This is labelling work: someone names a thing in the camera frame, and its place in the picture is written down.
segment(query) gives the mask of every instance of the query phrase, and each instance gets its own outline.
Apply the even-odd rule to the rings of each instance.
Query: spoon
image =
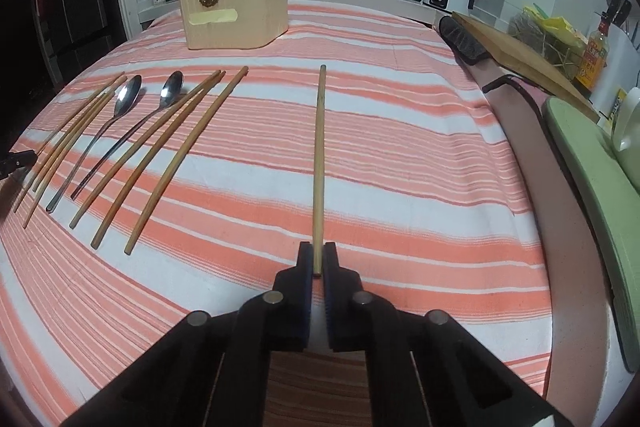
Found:
[[[122,138],[120,138],[116,143],[113,144],[113,146],[106,152],[106,154],[102,158],[100,158],[100,161],[98,161],[98,163],[91,169],[91,171],[89,171],[89,174],[87,174],[84,179],[82,179],[82,181],[78,184],[78,187],[76,187],[75,190],[71,193],[72,200],[75,200],[78,197],[78,194],[82,192],[82,189],[86,186],[89,180],[94,177],[94,174],[103,165],[103,163],[108,160],[108,158],[114,153],[115,150],[117,150],[124,142],[131,138],[131,136],[133,136],[133,133],[140,129],[140,127],[142,127],[143,124],[147,120],[149,120],[149,118],[162,111],[163,109],[166,109],[178,99],[180,90],[182,89],[182,80],[183,77],[181,71],[174,71],[169,76],[169,78],[164,83],[164,86],[162,87],[162,91],[160,91],[160,103],[158,105],[158,108],[154,109],[152,112],[146,115],[142,120],[140,120],[131,129],[129,129]]]
[[[129,109],[131,109],[131,107],[133,106],[133,103],[136,101],[138,97],[141,84],[142,84],[142,77],[139,74],[137,74],[129,82],[127,82],[122,87],[122,89],[120,89],[120,92],[118,93],[118,96],[116,98],[115,107],[113,108],[113,118],[110,118],[102,127],[100,127],[100,130],[94,136],[94,139],[91,140],[91,143],[84,150],[84,152],[80,156],[80,159],[76,162],[76,165],[74,165],[74,168],[71,169],[71,172],[66,177],[65,182],[58,189],[58,191],[56,192],[56,195],[53,196],[51,201],[49,201],[49,204],[47,205],[47,208],[46,208],[49,214],[52,213],[55,210],[55,208],[58,206],[58,202],[62,199],[62,196],[65,193],[66,188],[69,186],[69,183],[71,183],[71,180],[76,175],[76,172],[78,172],[80,165],[84,161],[84,158],[86,157],[86,155],[89,153],[91,147],[94,146],[94,143],[98,141],[98,138],[100,138],[100,136],[102,136],[105,133],[105,131],[107,131],[107,129],[111,127],[111,125],[113,125],[113,123],[118,118],[123,117],[125,114],[127,114]]]

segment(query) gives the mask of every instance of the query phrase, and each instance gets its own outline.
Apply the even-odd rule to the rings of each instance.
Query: green plastic board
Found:
[[[626,367],[640,367],[640,195],[604,131],[559,98],[543,116],[584,200],[604,258]]]

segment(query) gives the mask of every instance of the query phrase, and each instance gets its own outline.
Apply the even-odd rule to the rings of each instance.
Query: striped tablecloth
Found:
[[[421,24],[302,1],[290,2],[289,18],[289,31],[262,49],[190,51],[173,12],[76,78],[15,145],[36,149],[106,79],[122,70],[141,74],[142,99],[94,146],[77,181],[158,106],[172,71],[183,71],[191,88],[228,70],[144,172],[97,251],[90,242],[102,217],[160,132],[75,230],[68,224],[86,192],[73,202],[69,189],[51,215],[44,206],[113,102],[67,156],[26,230],[33,193],[14,214],[18,184],[2,182],[0,355],[45,425],[62,421],[188,311],[235,310],[294,263],[311,234],[323,63],[325,240],[337,243],[341,263],[361,274],[366,289],[403,310],[450,312],[543,392],[552,327],[543,251],[516,160],[481,91]],[[197,140],[132,255],[124,255],[174,152],[243,65],[249,74]],[[273,357],[265,425],[370,425],[363,358],[332,355],[323,320],[318,285],[308,352]]]

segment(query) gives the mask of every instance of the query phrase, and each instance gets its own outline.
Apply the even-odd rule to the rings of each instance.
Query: condiment bottle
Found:
[[[598,29],[589,35],[587,48],[582,55],[578,73],[575,75],[573,84],[585,98],[591,96],[605,66],[607,54],[609,54],[610,24],[611,20],[608,14],[603,13]]]

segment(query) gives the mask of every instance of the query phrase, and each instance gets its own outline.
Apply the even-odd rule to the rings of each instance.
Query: knife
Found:
[[[604,18],[607,21],[611,22],[616,16],[616,13],[618,13],[618,10],[620,9],[620,3],[622,3],[622,0],[611,0],[611,2],[609,3],[609,8],[604,14]]]
[[[622,6],[620,7],[620,10],[618,11],[618,14],[616,15],[615,19],[613,19],[613,25],[617,26],[618,28],[622,28],[622,25],[625,23],[626,18],[629,17],[630,13],[631,13],[631,1],[625,0],[622,3]]]

